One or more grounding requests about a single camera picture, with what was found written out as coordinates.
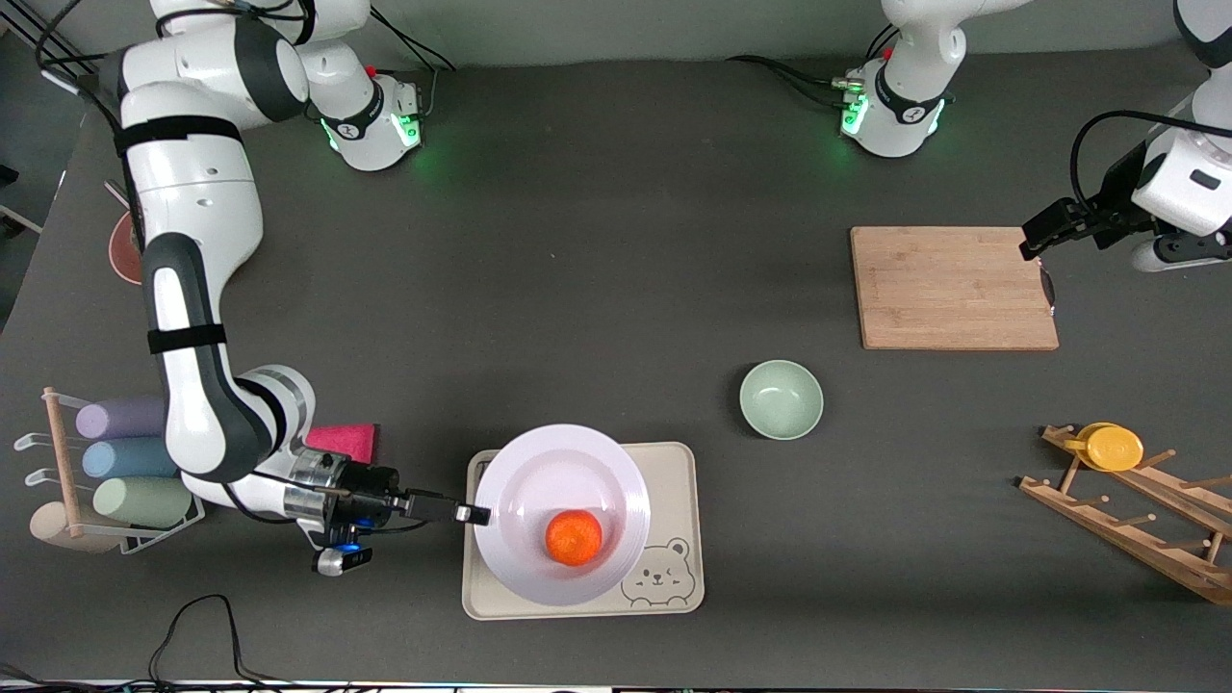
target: orange fruit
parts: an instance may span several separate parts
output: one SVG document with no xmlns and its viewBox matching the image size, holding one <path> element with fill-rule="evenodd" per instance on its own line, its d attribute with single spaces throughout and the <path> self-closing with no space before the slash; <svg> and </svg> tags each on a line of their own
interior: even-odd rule
<svg viewBox="0 0 1232 693">
<path fill-rule="evenodd" d="M 543 544 L 553 561 L 572 567 L 582 566 L 602 549 L 604 528 L 586 511 L 564 511 L 547 523 Z"/>
</svg>

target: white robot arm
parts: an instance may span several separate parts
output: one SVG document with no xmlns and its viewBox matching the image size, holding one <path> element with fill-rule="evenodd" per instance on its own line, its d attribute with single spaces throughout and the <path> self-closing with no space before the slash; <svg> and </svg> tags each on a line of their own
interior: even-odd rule
<svg viewBox="0 0 1232 693">
<path fill-rule="evenodd" d="M 1173 9 L 1185 43 L 1211 70 L 1191 97 L 1193 122 L 1137 111 L 1110 111 L 1088 122 L 1071 160 L 1074 197 L 1053 202 L 1023 226 L 1024 258 L 1088 236 L 1104 249 L 1146 232 L 1154 238 L 1132 255 L 1142 271 L 1232 260 L 1232 2 L 1174 0 Z M 1100 191 L 1085 199 L 1076 175 L 1078 147 L 1092 126 L 1112 117 L 1167 127 L 1115 163 Z"/>
<path fill-rule="evenodd" d="M 482 508 L 400 491 L 395 470 L 307 448 L 308 381 L 277 365 L 234 377 L 227 356 L 219 300 L 262 236 L 240 131 L 298 116 L 312 99 L 354 168 L 392 165 L 419 143 L 414 88 L 371 78 L 336 39 L 362 23 L 368 2 L 303 0 L 315 12 L 307 32 L 303 22 L 193 12 L 218 7 L 205 0 L 152 5 L 170 31 L 116 57 L 116 147 L 143 216 L 149 345 L 166 392 L 168 450 L 186 486 L 254 519 L 298 523 L 323 575 L 366 564 L 371 549 L 359 539 L 393 513 L 485 523 Z M 304 43 L 298 52 L 290 35 Z"/>
<path fill-rule="evenodd" d="M 875 55 L 848 72 L 846 81 L 862 89 L 850 95 L 839 132 L 878 157 L 914 153 L 936 129 L 945 89 L 967 57 L 967 35 L 958 25 L 1030 1 L 881 0 L 902 36 L 888 60 Z"/>
</svg>

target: dark countertop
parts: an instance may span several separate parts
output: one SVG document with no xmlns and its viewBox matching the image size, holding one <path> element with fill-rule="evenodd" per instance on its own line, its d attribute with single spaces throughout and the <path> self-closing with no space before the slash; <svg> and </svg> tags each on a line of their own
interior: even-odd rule
<svg viewBox="0 0 1232 693">
<path fill-rule="evenodd" d="M 136 556 L 76 554 L 26 531 L 55 493 L 21 478 L 51 455 L 10 453 L 2 658 L 138 676 L 175 609 L 217 591 L 249 665 L 299 679 L 1227 689 L 1232 612 L 1011 481 L 1060 474 L 1037 425 L 1096 419 L 1178 448 L 1169 464 L 1193 478 L 1228 472 L 1232 270 L 1146 276 L 1130 244 L 1072 244 L 1046 258 L 1060 350 L 865 351 L 848 243 L 859 224 L 1018 226 L 1068 194 L 1083 121 L 1165 110 L 1202 75 L 1175 47 L 973 57 L 936 137 L 893 162 L 745 64 L 446 74 L 426 147 L 371 175 L 313 123 L 245 133 L 266 237 L 223 302 L 237 371 L 299 369 L 318 423 L 379 422 L 382 461 L 450 493 L 476 451 L 540 424 L 681 440 L 697 456 L 706 601 L 472 621 L 456 527 L 373 540 L 373 565 L 341 580 L 308 572 L 297 530 L 223 509 Z M 1145 129 L 1094 133 L 1088 185 Z M 158 390 L 140 292 L 106 260 L 120 210 L 101 182 L 117 174 L 91 118 L 0 338 L 0 440 L 44 429 L 44 385 Z M 825 388 L 803 440 L 738 419 L 738 379 L 771 358 Z M 1138 509 L 1110 493 L 1115 512 Z M 229 676 L 221 613 L 190 614 L 180 638 L 169 676 Z"/>
</svg>

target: gray wall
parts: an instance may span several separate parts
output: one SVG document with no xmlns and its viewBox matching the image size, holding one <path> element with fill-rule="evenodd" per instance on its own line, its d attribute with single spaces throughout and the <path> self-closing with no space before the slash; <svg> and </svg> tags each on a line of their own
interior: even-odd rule
<svg viewBox="0 0 1232 693">
<path fill-rule="evenodd" d="M 27 0 L 51 16 L 64 0 Z M 855 54 L 885 20 L 875 0 L 376 0 L 391 21 L 460 64 L 705 60 Z M 64 35 L 87 52 L 153 37 L 142 0 L 85 0 Z M 973 52 L 1129 48 L 1175 36 L 1172 0 L 1036 0 L 966 25 Z M 410 67 L 370 22 L 351 37 L 366 62 Z"/>
</svg>

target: bear drawing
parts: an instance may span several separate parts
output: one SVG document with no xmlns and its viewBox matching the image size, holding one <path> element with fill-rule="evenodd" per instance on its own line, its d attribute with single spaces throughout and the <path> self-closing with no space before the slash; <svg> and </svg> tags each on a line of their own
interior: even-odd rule
<svg viewBox="0 0 1232 693">
<path fill-rule="evenodd" d="M 647 607 L 665 605 L 674 601 L 689 604 L 697 582 L 685 559 L 689 543 L 673 539 L 665 546 L 647 546 L 637 567 L 620 583 L 630 607 L 644 602 Z"/>
</svg>

